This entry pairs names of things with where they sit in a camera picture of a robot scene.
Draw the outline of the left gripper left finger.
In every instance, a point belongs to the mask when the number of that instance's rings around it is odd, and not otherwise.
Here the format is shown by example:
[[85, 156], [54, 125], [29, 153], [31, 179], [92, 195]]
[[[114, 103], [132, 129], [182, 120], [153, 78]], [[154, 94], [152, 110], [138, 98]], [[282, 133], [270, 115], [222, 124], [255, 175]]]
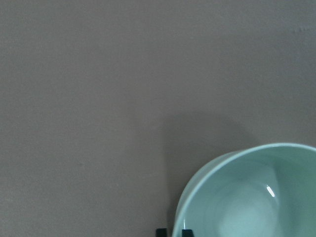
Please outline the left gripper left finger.
[[156, 237], [168, 237], [167, 228], [156, 229]]

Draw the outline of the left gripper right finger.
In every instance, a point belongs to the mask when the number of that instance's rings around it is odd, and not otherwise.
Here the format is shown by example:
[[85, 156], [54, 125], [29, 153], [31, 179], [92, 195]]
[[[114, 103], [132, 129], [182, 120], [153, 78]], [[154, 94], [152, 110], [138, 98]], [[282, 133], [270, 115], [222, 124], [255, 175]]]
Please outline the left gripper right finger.
[[194, 237], [194, 232], [191, 229], [183, 229], [182, 237]]

